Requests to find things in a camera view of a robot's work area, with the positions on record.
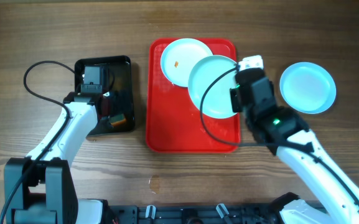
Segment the light blue plate top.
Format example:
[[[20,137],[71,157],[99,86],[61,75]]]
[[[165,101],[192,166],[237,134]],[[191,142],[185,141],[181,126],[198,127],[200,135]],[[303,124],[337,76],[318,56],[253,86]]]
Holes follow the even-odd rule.
[[[187,88],[194,65],[212,56],[210,48],[197,39],[184,38],[170,43],[161,55],[161,70],[174,85]]]

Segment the light blue plate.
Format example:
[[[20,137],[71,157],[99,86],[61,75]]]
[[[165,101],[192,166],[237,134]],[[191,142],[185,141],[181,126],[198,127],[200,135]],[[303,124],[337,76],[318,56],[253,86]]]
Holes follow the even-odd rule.
[[[331,74],[312,62],[297,62],[287,67],[279,81],[284,101],[305,114],[319,114],[333,106],[337,87]]]
[[[192,103],[202,113],[216,119],[235,115],[231,106],[230,89],[235,83],[236,62],[222,55],[212,55],[197,62],[190,72],[188,91]]]
[[[170,43],[161,55],[161,70],[174,85],[187,88],[194,65],[212,56],[210,48],[197,39],[184,38]]]

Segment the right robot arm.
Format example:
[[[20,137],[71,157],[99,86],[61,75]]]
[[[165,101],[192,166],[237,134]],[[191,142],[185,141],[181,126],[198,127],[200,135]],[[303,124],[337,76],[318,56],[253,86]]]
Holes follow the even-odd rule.
[[[261,68],[237,70],[230,91],[233,109],[244,112],[255,141],[289,166],[324,207],[296,194],[271,204],[281,223],[359,223],[357,187],[325,151],[309,125],[292,109],[278,106],[273,84]]]

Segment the light blue plate bottom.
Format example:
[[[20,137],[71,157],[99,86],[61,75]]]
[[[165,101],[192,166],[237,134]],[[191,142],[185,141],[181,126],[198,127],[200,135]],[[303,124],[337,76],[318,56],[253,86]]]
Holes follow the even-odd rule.
[[[297,62],[287,67],[279,81],[284,101],[305,114],[319,114],[333,106],[337,87],[331,74],[312,62]]]

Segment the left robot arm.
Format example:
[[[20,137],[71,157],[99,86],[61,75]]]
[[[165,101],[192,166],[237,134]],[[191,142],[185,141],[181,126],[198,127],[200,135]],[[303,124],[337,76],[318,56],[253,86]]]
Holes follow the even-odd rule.
[[[42,142],[4,168],[5,204],[0,223],[117,223],[107,200],[79,199],[70,167],[109,101],[101,93],[71,92]]]

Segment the green orange sponge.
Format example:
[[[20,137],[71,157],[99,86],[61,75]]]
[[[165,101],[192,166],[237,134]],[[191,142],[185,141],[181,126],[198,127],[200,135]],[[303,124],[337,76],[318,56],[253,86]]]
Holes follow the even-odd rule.
[[[109,122],[112,127],[122,126],[126,124],[127,119],[123,113],[109,117]]]

